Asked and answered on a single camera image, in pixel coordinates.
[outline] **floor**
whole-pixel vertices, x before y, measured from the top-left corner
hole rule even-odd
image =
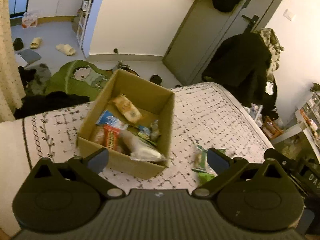
[[[60,67],[67,62],[77,59],[85,60],[84,54],[77,43],[76,34],[72,30],[71,22],[44,23],[35,28],[28,29],[22,29],[21,25],[17,25],[11,27],[11,32],[12,40],[18,37],[22,38],[25,49],[29,48],[33,38],[42,38],[41,45],[35,50],[42,58],[31,64],[31,66],[46,63],[52,75],[59,71]],[[69,44],[76,49],[76,54],[73,56],[64,55],[55,49],[55,46],[58,44]],[[108,70],[112,69],[117,62],[104,61],[92,63],[100,69]],[[163,87],[174,88],[176,85],[181,85],[161,61],[127,61],[124,64],[128,64],[131,69],[147,80],[154,74],[159,75],[163,80]]]

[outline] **beige slipper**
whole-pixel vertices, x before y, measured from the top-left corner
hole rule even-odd
[[[56,49],[67,56],[72,56],[76,53],[76,50],[69,44],[59,44],[56,46]]]
[[[40,46],[41,42],[42,42],[41,38],[39,37],[34,38],[30,43],[30,49],[37,49]]]

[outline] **light switch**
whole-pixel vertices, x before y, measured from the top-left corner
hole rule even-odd
[[[286,17],[289,21],[293,21],[294,18],[296,17],[296,15],[293,12],[289,11],[288,9],[285,10],[283,16]]]

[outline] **beige curtain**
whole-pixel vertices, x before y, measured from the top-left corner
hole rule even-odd
[[[0,0],[0,122],[15,120],[13,113],[25,95],[14,57],[9,0]]]

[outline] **red snack package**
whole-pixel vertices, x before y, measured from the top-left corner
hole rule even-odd
[[[112,150],[116,150],[120,129],[107,124],[105,124],[103,128],[106,135],[106,147]]]

